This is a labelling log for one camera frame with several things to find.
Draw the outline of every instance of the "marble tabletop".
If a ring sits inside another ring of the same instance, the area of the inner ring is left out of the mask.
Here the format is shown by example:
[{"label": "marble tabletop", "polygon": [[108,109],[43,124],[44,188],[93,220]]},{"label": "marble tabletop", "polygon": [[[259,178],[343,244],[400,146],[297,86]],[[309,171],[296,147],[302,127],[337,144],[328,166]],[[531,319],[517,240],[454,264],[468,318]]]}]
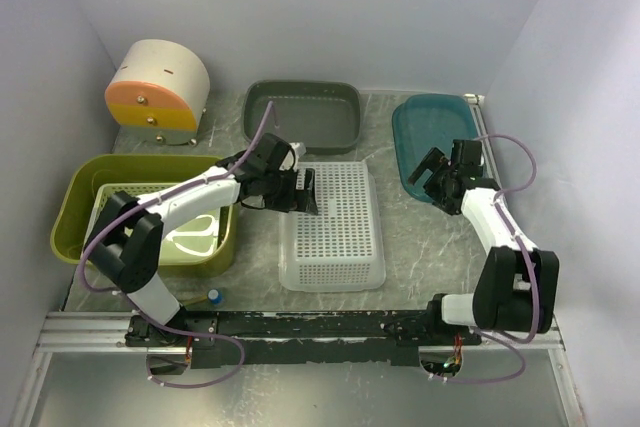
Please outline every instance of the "marble tabletop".
[{"label": "marble tabletop", "polygon": [[[305,156],[304,161],[366,162],[376,182],[387,279],[376,290],[352,293],[293,292],[278,280],[278,215],[241,209],[235,261],[227,272],[209,279],[164,277],[178,299],[220,289],[225,310],[305,311],[419,309],[439,292],[470,292],[484,263],[484,250],[471,224],[450,217],[410,197],[396,165],[391,114],[409,95],[363,93],[361,138],[352,152],[338,156]],[[212,94],[203,115],[196,146],[159,146],[121,132],[114,153],[171,153],[227,156],[246,148],[241,118],[244,94]],[[93,270],[92,284],[108,285]],[[129,310],[119,297],[90,294],[71,285],[67,311]]]}]

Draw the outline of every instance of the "green plastic bin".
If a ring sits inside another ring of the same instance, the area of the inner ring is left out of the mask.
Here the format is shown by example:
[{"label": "green plastic bin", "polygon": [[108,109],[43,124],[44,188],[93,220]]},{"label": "green plastic bin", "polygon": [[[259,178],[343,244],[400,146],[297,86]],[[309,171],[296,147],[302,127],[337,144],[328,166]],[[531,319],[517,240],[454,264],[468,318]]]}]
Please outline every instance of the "green plastic bin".
[{"label": "green plastic bin", "polygon": [[[108,154],[95,157],[74,174],[51,232],[51,249],[64,262],[77,264],[98,189],[104,184],[178,183],[201,174],[219,157],[202,155]],[[161,265],[161,275],[213,277],[225,272],[235,252],[238,207],[220,212],[218,248],[190,265]]]}]

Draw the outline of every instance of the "gray floor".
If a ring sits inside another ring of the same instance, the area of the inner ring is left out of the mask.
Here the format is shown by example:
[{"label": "gray floor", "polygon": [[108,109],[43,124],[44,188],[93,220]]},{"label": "gray floor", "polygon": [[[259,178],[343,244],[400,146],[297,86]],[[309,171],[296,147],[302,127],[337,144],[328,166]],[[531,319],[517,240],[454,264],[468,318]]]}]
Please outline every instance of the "gray floor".
[{"label": "gray floor", "polygon": [[[474,289],[485,254],[471,224],[450,217],[410,197],[402,188],[393,146],[391,115],[408,95],[363,94],[362,135],[357,148],[331,157],[305,156],[305,161],[358,160],[367,163],[376,183],[387,280],[376,290],[307,294],[288,291],[278,280],[278,215],[241,210],[236,258],[223,275],[211,279],[164,276],[180,299],[222,289],[229,310],[417,309],[439,292]],[[226,156],[246,148],[241,132],[243,95],[212,94],[202,119],[196,147],[158,146],[121,133],[116,153],[209,154]],[[95,272],[92,282],[107,285]],[[89,294],[73,285],[67,311],[118,311],[129,306],[118,297]]]},{"label": "gray floor", "polygon": [[[529,368],[522,377],[488,386],[443,386],[417,368],[370,363],[249,366],[220,385],[184,391],[148,382],[142,355],[56,354],[32,425],[567,425],[547,353],[525,356]],[[462,372],[492,377],[516,368],[509,352],[469,352]],[[199,371],[176,381],[215,375]]]}]

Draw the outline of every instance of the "white wall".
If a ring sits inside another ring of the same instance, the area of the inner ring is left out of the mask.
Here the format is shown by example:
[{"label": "white wall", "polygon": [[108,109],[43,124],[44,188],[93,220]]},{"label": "white wall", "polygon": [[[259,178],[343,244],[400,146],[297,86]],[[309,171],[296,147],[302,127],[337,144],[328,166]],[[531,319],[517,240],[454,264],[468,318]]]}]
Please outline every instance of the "white wall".
[{"label": "white wall", "polygon": [[[640,0],[540,0],[487,96],[540,163],[510,206],[561,260],[557,316],[591,426],[640,423]],[[499,144],[506,184],[526,178]]]},{"label": "white wall", "polygon": [[341,80],[360,89],[488,90],[537,0],[80,0],[119,64],[148,37],[185,44],[214,87]]},{"label": "white wall", "polygon": [[115,138],[113,71],[75,0],[0,0],[0,425],[71,280],[49,232],[74,170]]}]

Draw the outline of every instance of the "gray tray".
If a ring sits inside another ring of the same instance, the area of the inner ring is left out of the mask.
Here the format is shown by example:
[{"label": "gray tray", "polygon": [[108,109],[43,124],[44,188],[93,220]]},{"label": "gray tray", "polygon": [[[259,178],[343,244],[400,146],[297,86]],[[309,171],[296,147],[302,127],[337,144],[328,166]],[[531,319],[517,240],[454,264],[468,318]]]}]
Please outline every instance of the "gray tray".
[{"label": "gray tray", "polygon": [[335,82],[262,81],[247,92],[243,109],[243,133],[251,139],[273,100],[280,129],[273,116],[265,132],[287,142],[304,142],[310,154],[336,155],[352,150],[360,137],[360,95]]}]

